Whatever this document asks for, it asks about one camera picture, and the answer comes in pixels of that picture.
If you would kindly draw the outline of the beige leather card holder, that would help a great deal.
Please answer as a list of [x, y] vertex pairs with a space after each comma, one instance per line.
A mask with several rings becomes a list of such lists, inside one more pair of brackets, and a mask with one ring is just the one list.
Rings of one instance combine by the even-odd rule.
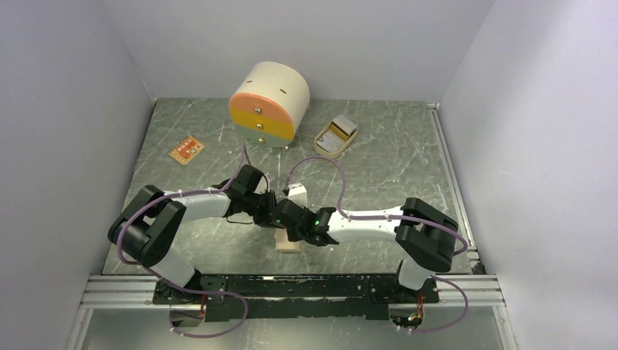
[[302, 244], [300, 241], [290, 241], [285, 229], [275, 230], [275, 250], [283, 253], [296, 253], [302, 251]]

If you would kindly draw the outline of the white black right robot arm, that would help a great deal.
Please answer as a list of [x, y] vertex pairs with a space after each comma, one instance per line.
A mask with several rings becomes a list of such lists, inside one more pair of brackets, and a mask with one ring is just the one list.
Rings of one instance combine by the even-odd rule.
[[458, 223], [419, 198], [407, 198], [404, 205], [377, 211], [343, 211], [335, 207], [316, 212], [281, 200], [273, 219], [286, 229], [290, 241], [314, 246], [349, 241], [393, 241], [407, 254], [393, 283], [395, 296], [410, 302], [433, 273], [447, 273], [459, 254]]

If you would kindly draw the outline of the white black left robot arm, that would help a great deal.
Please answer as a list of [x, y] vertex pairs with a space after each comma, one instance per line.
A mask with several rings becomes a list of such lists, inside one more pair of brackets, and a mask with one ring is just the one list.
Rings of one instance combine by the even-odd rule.
[[142, 187], [109, 228], [108, 239], [120, 256], [131, 257], [166, 279], [181, 302], [192, 303], [202, 292], [202, 274], [172, 249], [181, 224], [246, 214], [254, 225], [276, 228], [275, 205], [276, 194], [267, 176], [245, 164], [232, 178], [202, 190], [166, 192], [154, 185]]

